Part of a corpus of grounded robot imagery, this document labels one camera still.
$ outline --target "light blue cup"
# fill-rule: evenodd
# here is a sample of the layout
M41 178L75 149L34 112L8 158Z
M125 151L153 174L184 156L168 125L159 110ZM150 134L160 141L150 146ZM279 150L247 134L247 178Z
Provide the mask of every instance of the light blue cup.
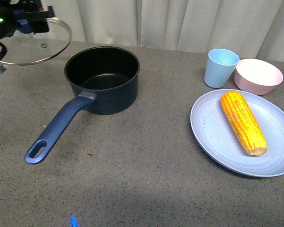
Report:
M226 49L211 50L208 54L205 83L212 88L223 87L239 61L239 56L232 51Z

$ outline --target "corn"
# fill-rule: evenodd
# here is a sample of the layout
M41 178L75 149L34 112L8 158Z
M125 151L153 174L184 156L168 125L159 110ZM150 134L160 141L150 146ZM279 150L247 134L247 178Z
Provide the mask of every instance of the corn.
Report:
M267 142L260 126L244 97L230 91L221 98L222 108L238 140L250 155L262 155L267 151Z

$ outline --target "pink bowl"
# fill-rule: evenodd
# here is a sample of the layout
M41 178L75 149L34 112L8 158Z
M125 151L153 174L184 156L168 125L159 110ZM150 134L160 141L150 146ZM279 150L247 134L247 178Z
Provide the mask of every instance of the pink bowl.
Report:
M235 68L234 83L255 95L265 95L283 81L283 74L274 65L258 59L243 59Z

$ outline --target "plate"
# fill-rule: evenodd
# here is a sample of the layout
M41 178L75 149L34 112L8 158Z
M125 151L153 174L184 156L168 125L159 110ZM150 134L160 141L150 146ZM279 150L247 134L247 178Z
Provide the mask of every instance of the plate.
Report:
M249 92L239 91L253 111L267 141L267 151L249 155L229 124L220 99L231 89L201 96L191 109L192 131L204 151L219 164L237 173L255 177L284 174L284 112L271 102Z

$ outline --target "curtain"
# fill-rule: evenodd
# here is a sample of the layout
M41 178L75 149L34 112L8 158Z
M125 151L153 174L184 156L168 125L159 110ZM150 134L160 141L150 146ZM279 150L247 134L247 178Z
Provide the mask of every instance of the curtain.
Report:
M42 0L73 41L284 61L284 0ZM52 31L47 36L58 37Z

